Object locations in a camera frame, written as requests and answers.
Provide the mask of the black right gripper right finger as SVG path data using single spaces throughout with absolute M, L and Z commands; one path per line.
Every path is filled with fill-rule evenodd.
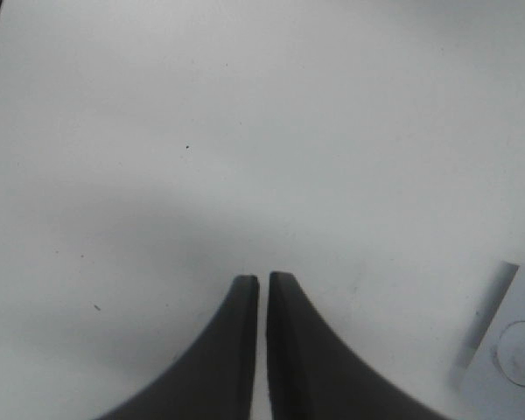
M 275 419 L 439 419 L 375 372 L 323 320 L 297 279 L 269 276 L 267 369 Z

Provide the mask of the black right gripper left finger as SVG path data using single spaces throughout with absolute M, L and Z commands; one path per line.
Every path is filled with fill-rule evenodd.
M 153 383 L 103 419 L 248 419 L 259 283 L 237 276 L 201 335 Z

